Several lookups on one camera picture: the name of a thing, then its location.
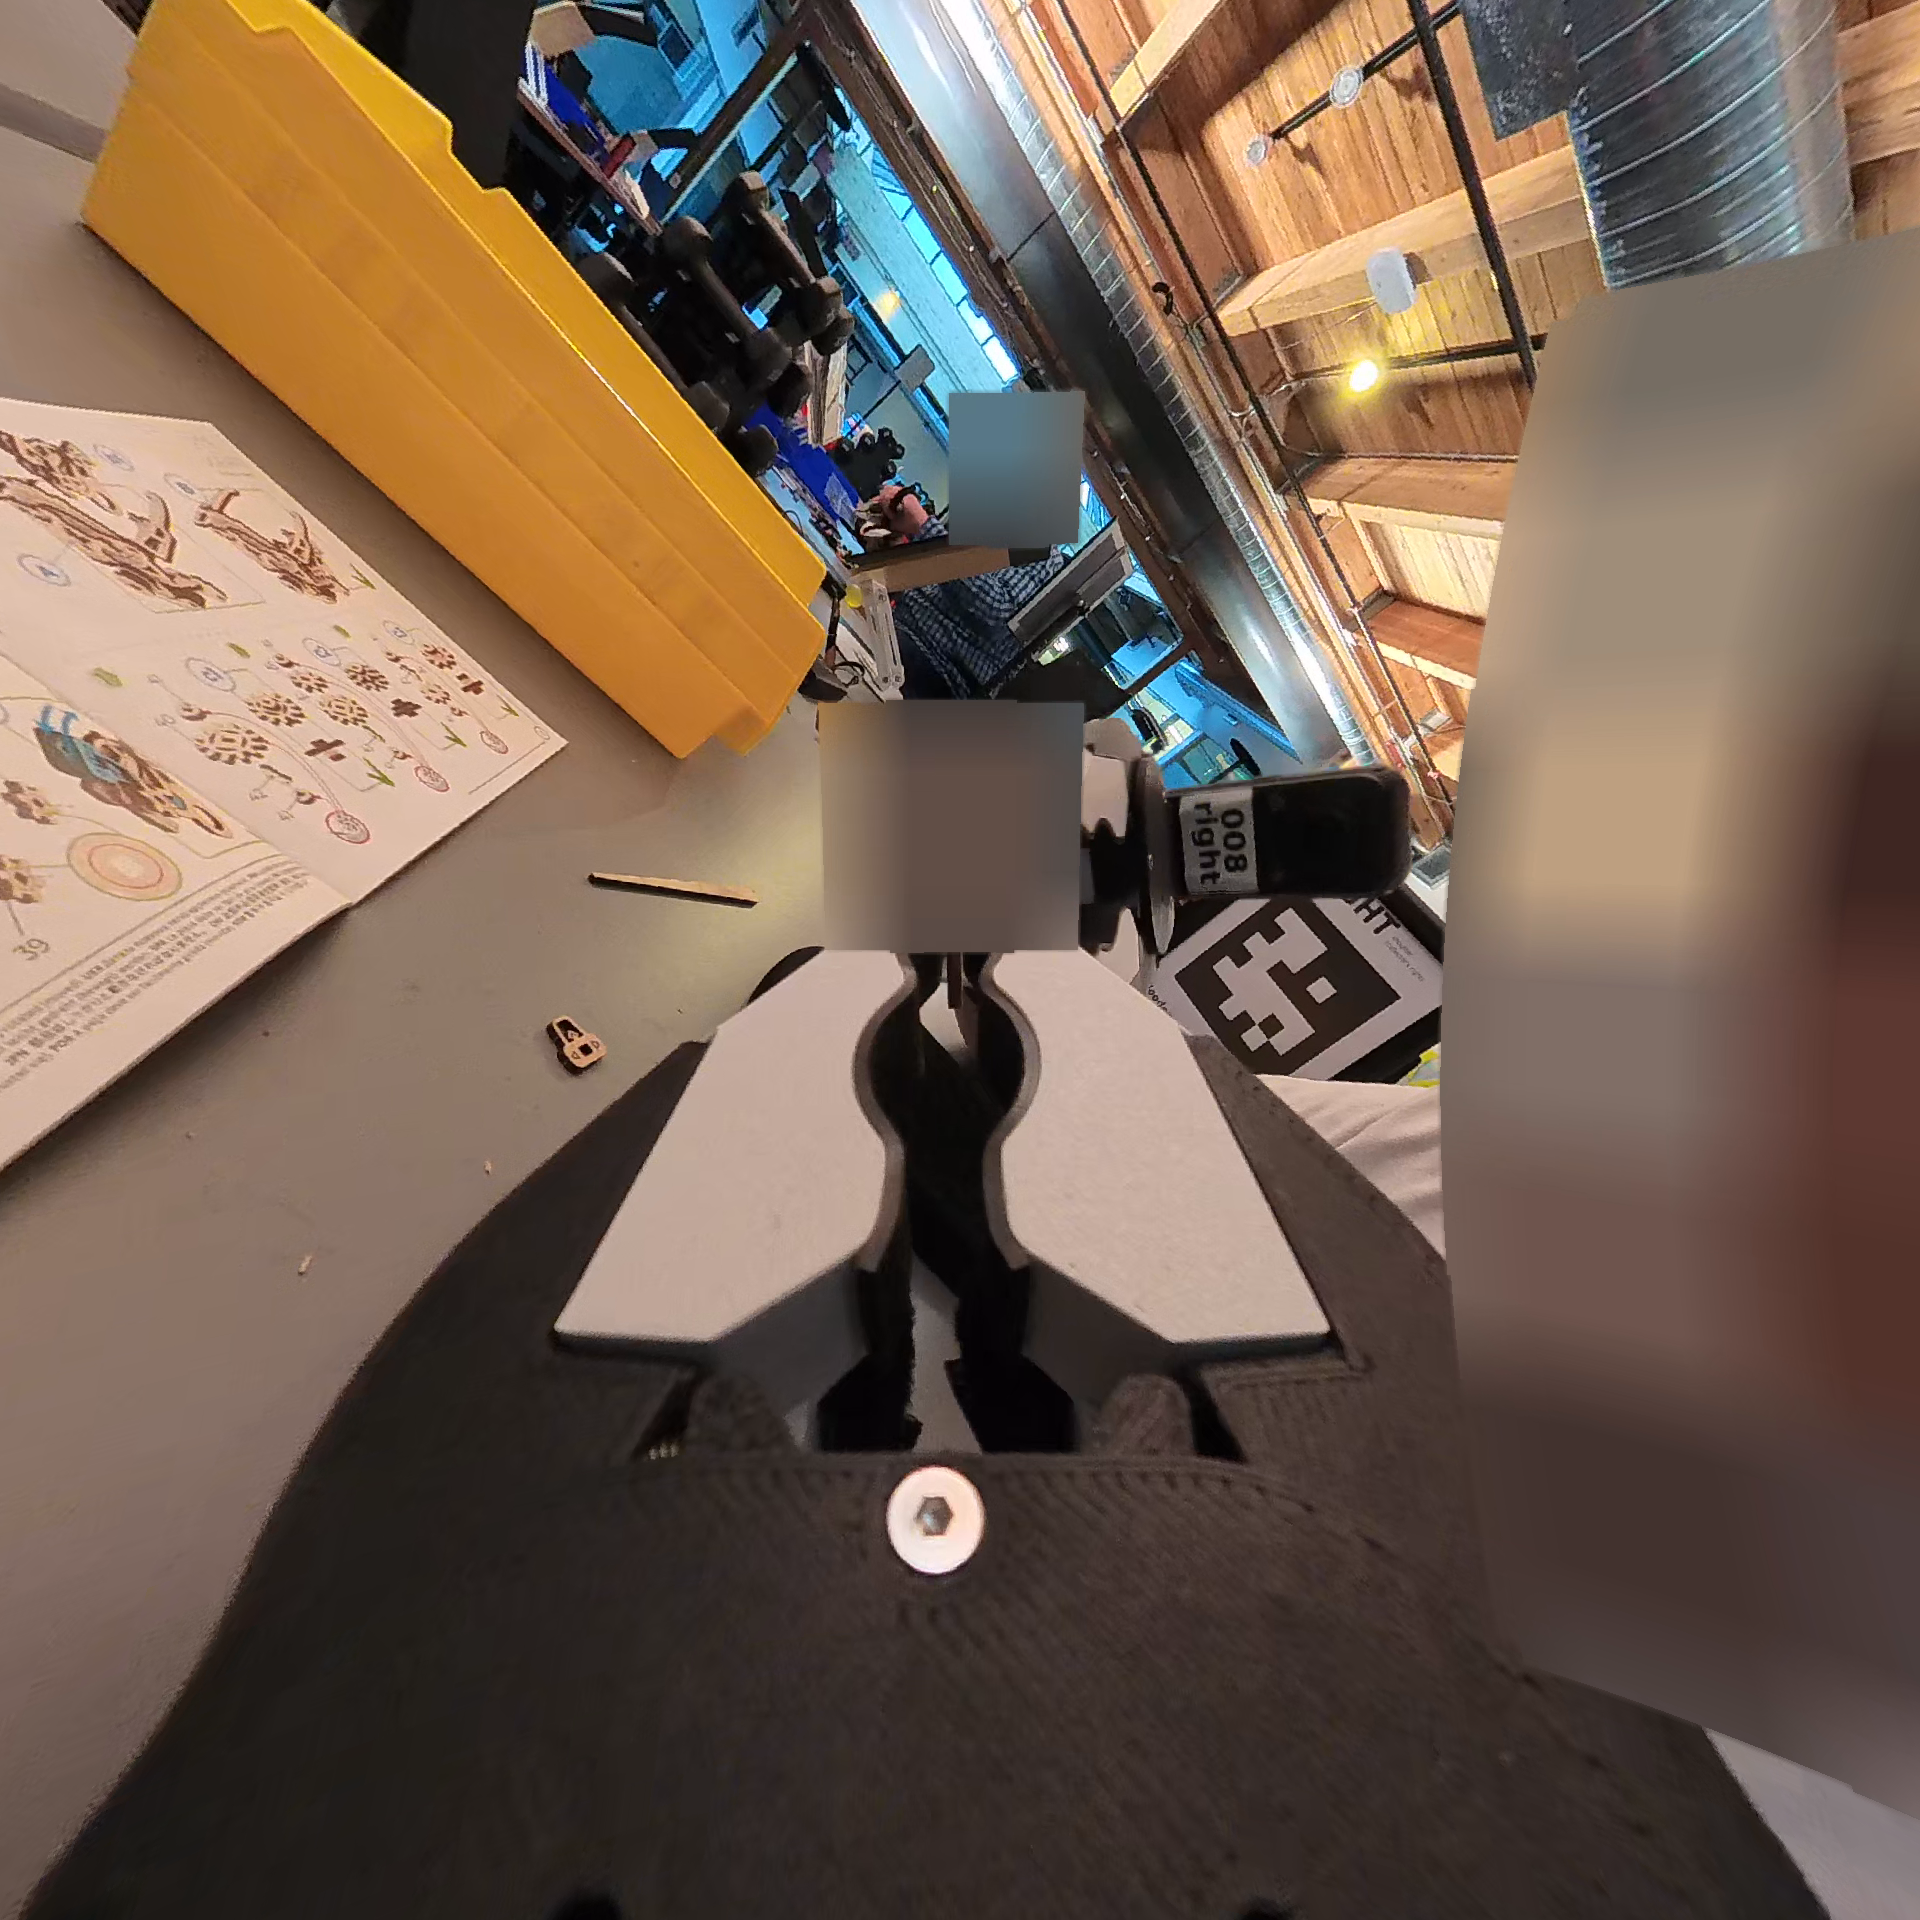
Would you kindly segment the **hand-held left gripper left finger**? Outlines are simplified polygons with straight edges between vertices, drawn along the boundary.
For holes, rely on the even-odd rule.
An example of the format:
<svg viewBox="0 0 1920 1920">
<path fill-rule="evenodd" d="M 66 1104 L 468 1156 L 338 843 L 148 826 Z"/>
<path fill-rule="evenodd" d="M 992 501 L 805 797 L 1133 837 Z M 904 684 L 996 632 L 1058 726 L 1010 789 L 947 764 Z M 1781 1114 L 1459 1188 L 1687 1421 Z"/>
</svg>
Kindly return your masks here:
<svg viewBox="0 0 1920 1920">
<path fill-rule="evenodd" d="M 875 1090 L 891 950 L 823 950 L 723 1022 L 552 1334 L 819 1405 L 910 1320 L 904 1150 Z"/>
</svg>

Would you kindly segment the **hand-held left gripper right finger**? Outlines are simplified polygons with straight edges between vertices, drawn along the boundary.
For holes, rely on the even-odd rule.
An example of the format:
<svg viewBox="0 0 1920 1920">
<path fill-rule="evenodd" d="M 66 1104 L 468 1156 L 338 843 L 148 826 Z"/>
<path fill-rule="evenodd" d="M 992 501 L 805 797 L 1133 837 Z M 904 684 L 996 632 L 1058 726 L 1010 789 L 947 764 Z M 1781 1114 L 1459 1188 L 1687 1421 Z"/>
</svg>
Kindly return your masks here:
<svg viewBox="0 0 1920 1920">
<path fill-rule="evenodd" d="M 1338 1334 L 1191 1037 L 1087 954 L 979 975 L 1005 1114 L 983 1147 L 1014 1346 L 1085 1428 L 1135 1376 L 1322 1359 Z"/>
</svg>

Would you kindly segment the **brown wooden model part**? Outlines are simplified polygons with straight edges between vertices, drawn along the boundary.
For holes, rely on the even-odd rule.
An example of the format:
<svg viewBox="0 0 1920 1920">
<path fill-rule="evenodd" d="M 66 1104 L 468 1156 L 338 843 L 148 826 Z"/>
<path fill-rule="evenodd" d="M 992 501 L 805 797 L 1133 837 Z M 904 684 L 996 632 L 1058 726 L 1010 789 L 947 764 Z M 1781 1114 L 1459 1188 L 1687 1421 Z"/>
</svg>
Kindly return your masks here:
<svg viewBox="0 0 1920 1920">
<path fill-rule="evenodd" d="M 927 1036 L 967 1062 L 976 1054 L 976 964 L 979 954 L 915 954 L 922 988 L 918 1020 Z"/>
</svg>

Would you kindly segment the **computer monitor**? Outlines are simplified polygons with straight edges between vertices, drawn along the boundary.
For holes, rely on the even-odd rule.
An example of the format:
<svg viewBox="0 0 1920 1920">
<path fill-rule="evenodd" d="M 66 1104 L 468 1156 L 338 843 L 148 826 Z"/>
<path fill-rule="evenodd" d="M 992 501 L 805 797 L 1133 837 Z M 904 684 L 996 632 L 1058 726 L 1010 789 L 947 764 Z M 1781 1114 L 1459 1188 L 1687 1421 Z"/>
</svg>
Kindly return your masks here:
<svg viewBox="0 0 1920 1920">
<path fill-rule="evenodd" d="M 1026 652 L 1044 647 L 1111 596 L 1131 571 L 1131 546 L 1112 519 L 1010 614 L 1010 632 Z"/>
</svg>

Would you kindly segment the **illustrated instruction booklet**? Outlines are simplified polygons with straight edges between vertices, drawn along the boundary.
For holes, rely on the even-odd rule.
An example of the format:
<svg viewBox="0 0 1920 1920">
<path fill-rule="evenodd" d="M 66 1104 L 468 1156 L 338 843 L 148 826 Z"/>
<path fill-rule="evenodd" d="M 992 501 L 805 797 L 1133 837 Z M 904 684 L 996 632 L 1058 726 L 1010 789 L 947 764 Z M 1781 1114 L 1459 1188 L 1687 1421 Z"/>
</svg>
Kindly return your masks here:
<svg viewBox="0 0 1920 1920">
<path fill-rule="evenodd" d="M 3 1163 L 565 738 L 211 422 L 3 402 Z"/>
</svg>

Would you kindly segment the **rack of black dumbbells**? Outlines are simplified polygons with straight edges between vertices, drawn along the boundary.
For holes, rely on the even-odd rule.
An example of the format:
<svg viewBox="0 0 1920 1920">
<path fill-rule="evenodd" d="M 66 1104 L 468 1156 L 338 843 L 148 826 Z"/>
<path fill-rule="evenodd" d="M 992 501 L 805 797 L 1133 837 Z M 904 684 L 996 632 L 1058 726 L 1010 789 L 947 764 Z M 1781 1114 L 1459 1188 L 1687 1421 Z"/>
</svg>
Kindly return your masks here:
<svg viewBox="0 0 1920 1920">
<path fill-rule="evenodd" d="M 711 219 L 679 215 L 571 267 L 664 386 L 762 480 L 855 319 L 838 279 L 784 224 L 772 188 L 733 175 Z"/>
</svg>

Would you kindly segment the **yellow plastic bin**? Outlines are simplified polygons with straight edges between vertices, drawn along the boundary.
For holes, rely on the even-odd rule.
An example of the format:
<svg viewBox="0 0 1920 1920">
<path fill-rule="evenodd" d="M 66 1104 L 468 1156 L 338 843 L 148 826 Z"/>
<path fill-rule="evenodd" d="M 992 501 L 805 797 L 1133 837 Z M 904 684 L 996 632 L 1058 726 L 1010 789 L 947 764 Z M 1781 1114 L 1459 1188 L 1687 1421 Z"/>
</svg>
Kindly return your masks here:
<svg viewBox="0 0 1920 1920">
<path fill-rule="evenodd" d="M 775 728 L 819 552 L 322 12 L 154 5 L 83 221 L 668 751 Z"/>
</svg>

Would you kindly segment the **long silver ventilation duct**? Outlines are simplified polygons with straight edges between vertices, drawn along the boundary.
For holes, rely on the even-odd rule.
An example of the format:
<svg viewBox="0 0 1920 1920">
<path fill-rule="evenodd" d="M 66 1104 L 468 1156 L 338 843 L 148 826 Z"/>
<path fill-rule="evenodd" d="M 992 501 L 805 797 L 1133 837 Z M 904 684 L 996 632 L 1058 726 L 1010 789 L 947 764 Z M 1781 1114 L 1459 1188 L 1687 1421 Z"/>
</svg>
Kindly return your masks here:
<svg viewBox="0 0 1920 1920">
<path fill-rule="evenodd" d="M 1333 756 L 1381 764 L 1183 395 L 1093 189 L 1079 183 L 1063 143 L 1014 84 L 988 75 L 983 90 L 1014 150 L 1005 163 L 1014 179 L 1005 197 L 1021 192 L 1036 215 L 1034 231 L 1012 250 L 1012 277 L 1072 383 L 1087 395 L 1111 460 L 1155 520 L 1167 563 L 1295 755 L 1310 764 Z"/>
</svg>

